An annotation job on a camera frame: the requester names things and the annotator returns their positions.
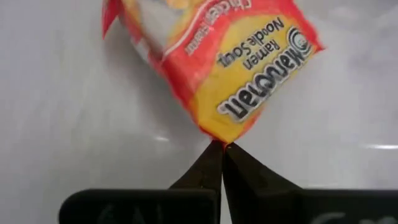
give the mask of ramen noodle package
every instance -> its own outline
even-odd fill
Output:
[[[197,125],[226,143],[322,49],[293,0],[106,0]]]

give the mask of gray background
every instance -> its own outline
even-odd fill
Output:
[[[398,3],[297,3],[327,50],[238,144],[302,187],[398,189]],[[210,141],[118,23],[101,39],[101,4],[0,2],[1,223],[56,223],[89,187],[167,187]]]

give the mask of instant noodle packet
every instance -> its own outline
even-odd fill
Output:
[[[293,0],[107,0],[197,125],[230,143],[323,47]]]

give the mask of cartoon face logo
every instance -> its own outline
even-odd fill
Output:
[[[287,41],[294,49],[300,51],[304,55],[311,52],[311,44],[305,36],[295,27],[290,28],[287,33]]]

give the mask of white surface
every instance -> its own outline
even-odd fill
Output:
[[[298,1],[328,49],[238,144],[303,187],[398,189],[398,3],[344,2]],[[1,223],[55,223],[88,187],[167,187],[209,143],[120,25],[101,40],[100,15],[0,2]]]

